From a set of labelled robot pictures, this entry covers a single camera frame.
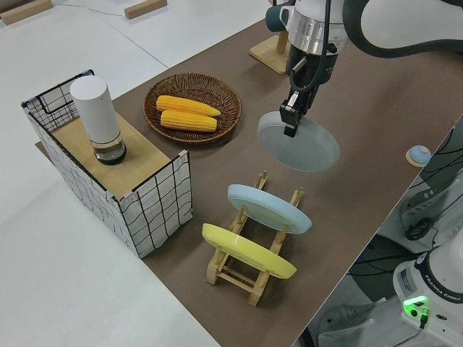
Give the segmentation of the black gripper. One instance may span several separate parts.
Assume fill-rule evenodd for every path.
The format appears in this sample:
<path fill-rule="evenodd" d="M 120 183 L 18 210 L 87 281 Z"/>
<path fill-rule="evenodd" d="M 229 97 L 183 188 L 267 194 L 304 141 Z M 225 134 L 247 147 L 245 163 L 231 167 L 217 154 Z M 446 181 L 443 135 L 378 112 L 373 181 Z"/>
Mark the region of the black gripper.
<path fill-rule="evenodd" d="M 330 80 L 334 70 L 334 65 L 337 60 L 337 55 L 327 55 L 324 67 L 321 69 L 321 76 L 315 85 L 322 85 Z M 295 74 L 294 81 L 297 87 L 305 87 L 308 85 L 318 69 L 321 56 L 305 53 L 298 48 L 291 46 L 287 60 L 287 74 L 291 69 L 299 63 L 303 58 L 306 58 L 305 65 Z M 306 115 L 311 108 L 315 99 L 315 87 L 309 89 L 302 99 L 302 115 Z M 285 124 L 284 134 L 289 137 L 294 137 L 297 133 L 297 127 L 300 122 L 300 93 L 293 90 L 289 97 L 280 105 L 280 117 Z"/>

